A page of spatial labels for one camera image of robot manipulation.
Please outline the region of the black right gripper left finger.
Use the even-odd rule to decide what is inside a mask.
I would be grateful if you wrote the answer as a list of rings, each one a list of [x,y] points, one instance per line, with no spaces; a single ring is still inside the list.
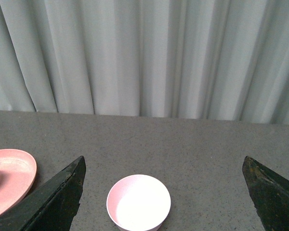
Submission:
[[[0,215],[0,231],[68,231],[79,209],[86,164],[80,156]]]

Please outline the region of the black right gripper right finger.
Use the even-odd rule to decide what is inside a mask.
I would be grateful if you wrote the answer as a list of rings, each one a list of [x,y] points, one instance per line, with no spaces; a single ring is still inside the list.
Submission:
[[[289,180],[246,156],[242,172],[266,231],[289,231]]]

